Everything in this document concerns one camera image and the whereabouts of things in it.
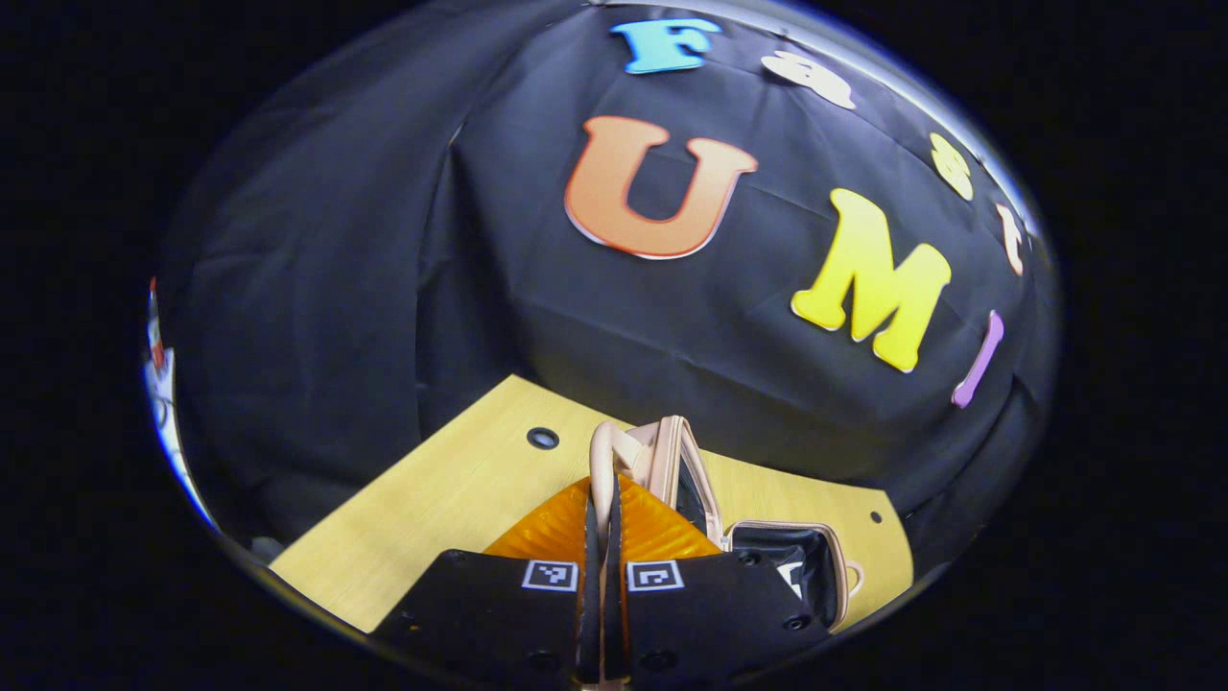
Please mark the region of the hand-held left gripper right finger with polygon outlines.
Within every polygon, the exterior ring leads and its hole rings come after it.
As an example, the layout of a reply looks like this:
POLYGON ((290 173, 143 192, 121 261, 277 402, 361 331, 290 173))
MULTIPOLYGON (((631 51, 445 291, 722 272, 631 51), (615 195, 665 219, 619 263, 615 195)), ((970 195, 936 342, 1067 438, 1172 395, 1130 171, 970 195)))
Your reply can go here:
POLYGON ((602 679, 733 685, 820 644, 833 628, 833 542, 754 528, 721 551, 616 477, 602 560, 602 679))

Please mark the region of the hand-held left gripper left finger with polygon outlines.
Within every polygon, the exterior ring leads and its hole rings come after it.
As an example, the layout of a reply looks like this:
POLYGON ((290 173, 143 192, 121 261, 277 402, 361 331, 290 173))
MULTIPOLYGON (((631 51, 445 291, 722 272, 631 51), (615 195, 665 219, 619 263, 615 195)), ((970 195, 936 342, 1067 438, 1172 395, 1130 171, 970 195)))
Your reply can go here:
POLYGON ((483 552, 451 547, 375 638, 475 685, 600 679, 600 560, 589 481, 562 488, 483 552))

